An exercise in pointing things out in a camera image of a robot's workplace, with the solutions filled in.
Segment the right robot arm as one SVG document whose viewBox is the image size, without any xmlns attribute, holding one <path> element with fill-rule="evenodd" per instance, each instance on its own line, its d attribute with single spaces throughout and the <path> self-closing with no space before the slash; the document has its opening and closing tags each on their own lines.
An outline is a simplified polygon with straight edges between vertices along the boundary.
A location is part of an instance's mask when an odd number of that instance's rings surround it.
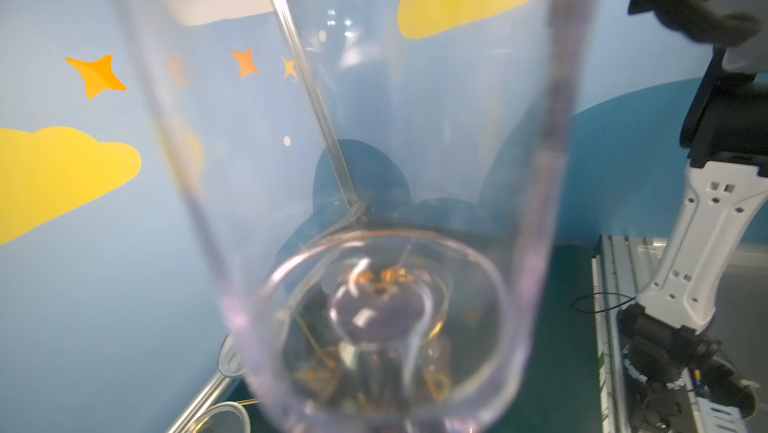
<svg viewBox="0 0 768 433">
<path fill-rule="evenodd" d="M 684 386 L 719 345 L 707 337 L 731 254 L 767 201 L 767 0 L 630 0 L 712 57 L 685 116 L 684 196 L 659 266 L 617 315 L 624 367 L 639 396 Z"/>
</svg>

